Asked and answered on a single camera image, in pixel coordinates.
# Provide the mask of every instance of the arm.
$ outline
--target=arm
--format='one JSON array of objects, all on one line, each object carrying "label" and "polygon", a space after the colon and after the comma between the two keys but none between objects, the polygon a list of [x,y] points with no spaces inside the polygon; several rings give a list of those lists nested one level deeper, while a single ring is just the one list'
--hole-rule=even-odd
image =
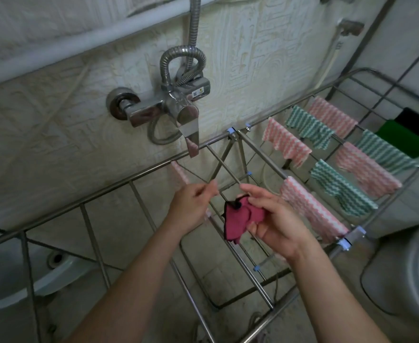
[{"label": "arm", "polygon": [[330,259],[293,209],[280,197],[249,184],[249,202],[270,214],[248,230],[287,259],[320,343],[388,343],[351,294]]},{"label": "arm", "polygon": [[217,193],[215,182],[179,190],[162,225],[65,343],[141,342],[165,267]]}]

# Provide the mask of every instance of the green striped cloth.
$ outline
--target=green striped cloth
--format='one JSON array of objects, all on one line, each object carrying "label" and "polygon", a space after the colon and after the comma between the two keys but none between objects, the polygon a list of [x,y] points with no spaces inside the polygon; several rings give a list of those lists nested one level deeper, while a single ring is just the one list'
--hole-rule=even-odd
[{"label": "green striped cloth", "polygon": [[324,189],[326,194],[338,200],[341,208],[348,215],[361,217],[373,209],[378,209],[375,202],[322,159],[311,170],[311,177]]},{"label": "green striped cloth", "polygon": [[301,138],[309,138],[316,149],[327,149],[330,137],[334,133],[320,120],[306,112],[304,109],[294,106],[292,114],[286,121],[286,125],[296,128]]},{"label": "green striped cloth", "polygon": [[394,175],[419,166],[416,160],[368,130],[363,131],[355,147]]}]

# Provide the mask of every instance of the green cloth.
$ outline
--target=green cloth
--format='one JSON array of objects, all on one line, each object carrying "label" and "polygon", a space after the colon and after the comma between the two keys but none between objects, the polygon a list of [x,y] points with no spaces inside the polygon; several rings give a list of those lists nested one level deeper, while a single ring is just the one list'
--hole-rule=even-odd
[{"label": "green cloth", "polygon": [[327,149],[330,137],[334,133],[323,122],[317,120],[298,106],[293,107],[292,114],[287,119],[286,125],[296,128],[301,138],[309,138],[316,149]]},{"label": "green cloth", "polygon": [[322,159],[311,170],[311,177],[317,181],[326,194],[338,200],[341,208],[348,215],[361,217],[373,209],[378,209],[378,205],[365,193],[349,183]]},{"label": "green cloth", "polygon": [[387,120],[376,134],[409,157],[419,157],[419,136],[395,120]]},{"label": "green cloth", "polygon": [[355,143],[355,147],[394,175],[419,166],[416,160],[411,159],[369,130],[363,132],[361,139]]}]

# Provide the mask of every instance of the magenta cloth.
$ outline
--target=magenta cloth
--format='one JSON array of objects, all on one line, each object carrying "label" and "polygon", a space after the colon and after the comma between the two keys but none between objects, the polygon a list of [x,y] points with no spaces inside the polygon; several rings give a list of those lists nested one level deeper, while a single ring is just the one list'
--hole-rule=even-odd
[{"label": "magenta cloth", "polygon": [[246,232],[250,222],[260,223],[265,219],[266,211],[251,205],[247,200],[248,197],[245,195],[225,203],[224,237],[227,241],[234,241],[235,244],[240,242],[241,235]]}]

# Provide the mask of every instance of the shower faucet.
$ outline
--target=shower faucet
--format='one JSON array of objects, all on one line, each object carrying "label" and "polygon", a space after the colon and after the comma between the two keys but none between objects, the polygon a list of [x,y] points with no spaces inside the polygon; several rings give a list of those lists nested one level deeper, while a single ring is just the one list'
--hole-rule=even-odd
[{"label": "shower faucet", "polygon": [[[168,65],[177,57],[198,60],[193,69],[184,73],[173,83]],[[140,101],[130,88],[116,88],[108,94],[106,105],[110,113],[119,120],[128,120],[133,127],[168,115],[187,143],[190,157],[198,155],[198,115],[194,102],[205,97],[211,90],[209,80],[202,75],[206,57],[192,45],[179,45],[168,49],[160,59],[161,91],[153,98]]]}]

